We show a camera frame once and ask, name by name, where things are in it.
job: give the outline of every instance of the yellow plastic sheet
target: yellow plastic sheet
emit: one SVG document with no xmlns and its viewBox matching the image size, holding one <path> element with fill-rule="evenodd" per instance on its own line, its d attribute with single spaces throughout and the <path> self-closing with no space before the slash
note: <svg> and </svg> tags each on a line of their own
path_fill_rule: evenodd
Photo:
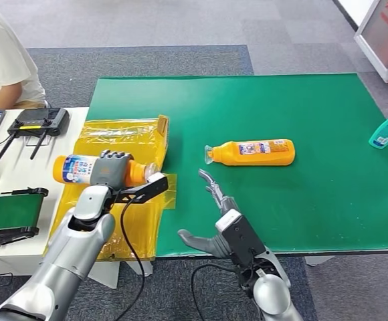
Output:
<svg viewBox="0 0 388 321">
<path fill-rule="evenodd" d="M 93 120 L 85 122 L 75 144 L 73 154 L 100 155 L 104 149 L 130 152 L 137 162 L 156 163 L 160 170 L 168 147 L 168 119 L 159 116 L 140 120 Z M 168 175 L 169 190 L 145 204 L 130 205 L 125 214 L 125 227 L 134 250 L 143 259 L 155 257 L 158 227 L 163 209 L 174 208 L 176 175 Z M 86 185 L 65 185 L 51 227 L 51 235 L 67 210 L 76 204 Z M 115 204 L 111 214 L 116 229 L 105 244 L 98 260 L 134 259 L 122 233 L 120 214 L 123 204 Z"/>
</svg>

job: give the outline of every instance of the green table surface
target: green table surface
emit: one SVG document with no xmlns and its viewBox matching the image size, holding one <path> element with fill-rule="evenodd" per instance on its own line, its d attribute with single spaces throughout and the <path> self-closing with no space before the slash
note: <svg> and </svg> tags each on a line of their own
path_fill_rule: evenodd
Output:
<svg viewBox="0 0 388 321">
<path fill-rule="evenodd" d="M 177 208 L 161 219 L 156 256 L 198 255 L 177 235 L 211 237 L 219 211 L 198 169 L 235 198 L 277 253 L 388 249 L 388 147 L 370 146 L 384 120 L 356 74 L 100 78 L 88 120 L 170 117 L 164 172 Z M 205 165 L 204 147 L 288 138 L 288 167 Z"/>
<path fill-rule="evenodd" d="M 43 198 L 41 194 L 0 195 L 0 229 L 36 226 Z"/>
</svg>

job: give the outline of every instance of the bottle cap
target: bottle cap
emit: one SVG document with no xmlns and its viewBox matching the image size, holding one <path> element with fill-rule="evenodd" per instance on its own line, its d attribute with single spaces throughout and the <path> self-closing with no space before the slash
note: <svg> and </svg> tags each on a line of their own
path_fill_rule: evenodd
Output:
<svg viewBox="0 0 388 321">
<path fill-rule="evenodd" d="M 211 148 L 211 146 L 205 146 L 205 162 L 207 165 L 213 163 L 213 148 Z"/>
</svg>

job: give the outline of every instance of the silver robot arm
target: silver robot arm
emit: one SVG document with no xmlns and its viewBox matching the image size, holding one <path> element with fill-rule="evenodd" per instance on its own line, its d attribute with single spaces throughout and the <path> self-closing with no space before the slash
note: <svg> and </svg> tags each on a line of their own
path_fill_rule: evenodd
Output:
<svg viewBox="0 0 388 321">
<path fill-rule="evenodd" d="M 195 237 L 181 229 L 178 235 L 189 247 L 216 257 L 229 257 L 237 267 L 242 289 L 258 308 L 265 321 L 303 321 L 291 299 L 291 282 L 270 249 L 263 245 L 242 215 L 232 197 L 224 195 L 210 174 L 199 170 L 206 180 L 222 215 L 216 222 L 218 234 Z"/>
<path fill-rule="evenodd" d="M 0 305 L 0 321 L 63 320 L 79 286 L 90 272 L 116 222 L 105 204 L 109 187 L 88 186 L 48 242 L 48 251 L 26 284 Z M 89 231 L 74 222 L 91 225 Z"/>
<path fill-rule="evenodd" d="M 168 187 L 167 177 L 155 173 L 146 184 L 125 187 L 131 155 L 103 151 L 85 188 L 50 238 L 48 250 L 26 284 L 0 305 L 0 321 L 60 321 L 64 319 L 82 281 L 114 231 L 110 214 L 114 203 L 142 204 Z"/>
</svg>

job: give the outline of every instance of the yellow sticker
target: yellow sticker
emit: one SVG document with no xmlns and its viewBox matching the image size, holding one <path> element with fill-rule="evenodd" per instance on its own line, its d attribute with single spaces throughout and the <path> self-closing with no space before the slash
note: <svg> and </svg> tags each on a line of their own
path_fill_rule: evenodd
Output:
<svg viewBox="0 0 388 321">
<path fill-rule="evenodd" d="M 20 129 L 40 129 L 41 125 L 37 126 L 21 126 Z"/>
</svg>

